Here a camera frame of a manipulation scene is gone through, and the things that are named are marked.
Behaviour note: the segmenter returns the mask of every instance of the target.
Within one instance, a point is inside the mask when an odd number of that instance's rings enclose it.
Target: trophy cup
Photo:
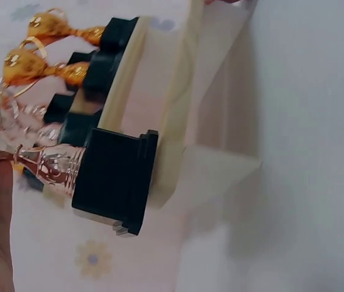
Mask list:
[[[37,13],[29,22],[28,37],[38,38],[43,45],[48,46],[55,41],[69,36],[81,37],[101,50],[116,50],[122,45],[121,41],[115,42],[114,38],[130,38],[137,18],[128,21],[113,18],[108,26],[95,26],[89,29],[73,29],[68,24],[66,13],[62,9],[53,8],[46,12]]]
[[[59,123],[51,123],[32,128],[20,119],[21,113],[31,117],[39,117],[44,106],[19,106],[14,95],[0,87],[0,135],[9,145],[23,144],[24,148],[34,144],[53,146],[57,144],[60,129]]]
[[[24,46],[27,43],[34,43],[38,46],[42,57],[27,50]],[[46,51],[43,44],[36,38],[31,37],[23,41],[18,49],[11,50],[4,60],[2,80],[5,86],[24,86],[21,93],[30,89],[37,81],[47,76],[59,76],[66,83],[73,86],[81,86],[89,63],[80,62],[65,66],[59,63],[49,66],[45,62]]]
[[[70,145],[25,150],[22,145],[17,147],[9,145],[0,135],[0,161],[21,164],[54,192],[70,197],[74,192],[75,179],[83,153],[83,148]]]

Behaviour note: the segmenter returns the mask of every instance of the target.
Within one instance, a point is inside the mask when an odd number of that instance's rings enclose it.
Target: gold trophy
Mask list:
[[[27,43],[34,43],[41,56],[24,48]],[[19,96],[33,87],[37,81],[47,76],[61,77],[66,83],[73,86],[81,86],[89,68],[88,62],[78,62],[65,65],[58,63],[49,66],[44,60],[47,56],[44,45],[35,37],[29,37],[23,41],[18,49],[9,52],[4,60],[2,81],[4,86],[24,86],[26,88],[15,94]]]
[[[68,24],[66,13],[58,8],[49,9],[46,12],[37,13],[28,26],[28,37],[38,38],[44,46],[68,36],[81,37],[93,46],[100,45],[100,39],[105,26],[96,26],[89,29],[73,29]]]

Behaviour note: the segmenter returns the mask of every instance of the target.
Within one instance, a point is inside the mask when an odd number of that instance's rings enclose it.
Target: black trophy base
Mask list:
[[[47,108],[46,114],[44,114],[44,123],[63,123],[72,107],[74,97],[75,94],[71,96],[55,94]]]
[[[114,220],[118,235],[138,235],[157,143],[158,132],[152,130],[135,138],[93,129],[77,177],[72,207]]]
[[[39,192],[43,191],[44,184],[41,182],[35,175],[32,174],[28,169],[24,168],[23,170],[23,177],[25,177],[27,185],[33,189],[37,190]]]
[[[82,84],[86,100],[105,103],[138,19],[112,18],[102,34],[99,51],[72,54],[68,64],[81,61],[90,63]],[[78,90],[68,84],[66,88],[71,91]]]
[[[102,110],[90,116],[86,114],[68,113],[62,125],[58,144],[70,144],[84,147],[93,128],[100,121]]]

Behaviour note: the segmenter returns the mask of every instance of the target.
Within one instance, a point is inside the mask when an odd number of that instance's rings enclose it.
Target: trophy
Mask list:
[[[24,46],[27,43],[36,44],[42,56],[40,57],[25,49]],[[63,63],[58,63],[49,66],[44,60],[46,55],[43,44],[37,38],[27,38],[20,44],[18,49],[11,50],[4,60],[2,76],[4,86],[27,85],[20,92],[20,94],[23,94],[36,84],[37,81],[47,76],[59,76],[67,84],[73,86],[80,86],[82,84],[89,68],[89,63],[79,62],[68,66],[65,66]]]
[[[25,148],[34,144],[53,146],[57,144],[62,125],[51,123],[37,128],[29,126],[29,122],[21,120],[21,114],[39,117],[43,112],[41,105],[19,106],[14,95],[0,87],[0,135],[9,145],[23,144]]]
[[[29,150],[22,145],[12,147],[0,136],[0,161],[13,161],[29,169],[54,192],[72,197],[84,148],[70,145],[37,147]]]
[[[156,131],[136,138],[92,128],[86,147],[25,148],[7,139],[2,113],[0,109],[0,161],[25,167],[54,193],[71,198],[72,207],[83,216],[114,220],[117,235],[139,234],[158,144]]]
[[[68,24],[66,13],[58,8],[37,13],[28,26],[28,37],[38,38],[44,46],[62,40],[68,36],[81,37],[93,46],[99,46],[105,26],[96,26],[89,29],[73,29]]]

